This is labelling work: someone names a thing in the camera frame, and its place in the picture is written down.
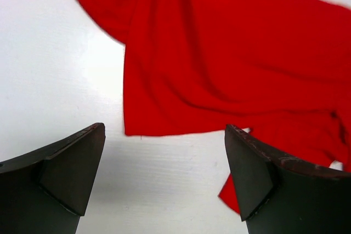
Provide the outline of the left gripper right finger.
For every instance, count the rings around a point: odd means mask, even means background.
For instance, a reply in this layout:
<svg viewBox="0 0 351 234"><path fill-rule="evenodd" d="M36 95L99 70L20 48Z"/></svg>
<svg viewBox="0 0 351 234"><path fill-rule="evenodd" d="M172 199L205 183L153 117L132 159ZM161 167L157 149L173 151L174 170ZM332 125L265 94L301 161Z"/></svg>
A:
<svg viewBox="0 0 351 234"><path fill-rule="evenodd" d="M350 233L350 174L280 151L234 125L225 149L249 233Z"/></svg>

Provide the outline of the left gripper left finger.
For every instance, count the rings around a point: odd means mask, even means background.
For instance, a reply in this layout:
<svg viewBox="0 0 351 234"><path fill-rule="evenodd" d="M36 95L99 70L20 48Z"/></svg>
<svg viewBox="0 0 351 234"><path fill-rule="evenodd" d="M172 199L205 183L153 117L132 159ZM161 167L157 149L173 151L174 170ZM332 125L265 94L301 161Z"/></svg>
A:
<svg viewBox="0 0 351 234"><path fill-rule="evenodd" d="M1 162L1 233L75 233L86 213L105 144L95 123Z"/></svg>

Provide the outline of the red t shirt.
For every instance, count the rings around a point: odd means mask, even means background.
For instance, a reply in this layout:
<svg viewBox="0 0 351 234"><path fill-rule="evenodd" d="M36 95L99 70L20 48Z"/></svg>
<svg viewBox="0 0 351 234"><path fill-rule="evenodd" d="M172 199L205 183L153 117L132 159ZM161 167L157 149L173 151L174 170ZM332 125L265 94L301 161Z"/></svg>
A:
<svg viewBox="0 0 351 234"><path fill-rule="evenodd" d="M350 9L322 0L77 0L126 46L127 136L248 128L350 171Z"/></svg>

